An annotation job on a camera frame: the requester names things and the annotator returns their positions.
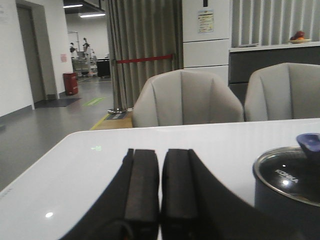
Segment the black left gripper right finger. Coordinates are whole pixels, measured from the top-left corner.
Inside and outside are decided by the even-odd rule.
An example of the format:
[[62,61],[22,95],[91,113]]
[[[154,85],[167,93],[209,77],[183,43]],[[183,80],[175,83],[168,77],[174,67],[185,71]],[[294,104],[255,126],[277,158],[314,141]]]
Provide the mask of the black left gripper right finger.
[[169,149],[162,169],[164,240],[298,240],[300,231],[225,187],[192,149]]

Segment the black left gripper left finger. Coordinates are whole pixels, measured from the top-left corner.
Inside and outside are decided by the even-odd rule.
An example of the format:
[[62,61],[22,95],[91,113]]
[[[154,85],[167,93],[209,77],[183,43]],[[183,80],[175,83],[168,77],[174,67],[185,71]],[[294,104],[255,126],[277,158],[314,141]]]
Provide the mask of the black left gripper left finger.
[[64,240],[155,240],[159,164],[154,150],[128,149],[112,181]]

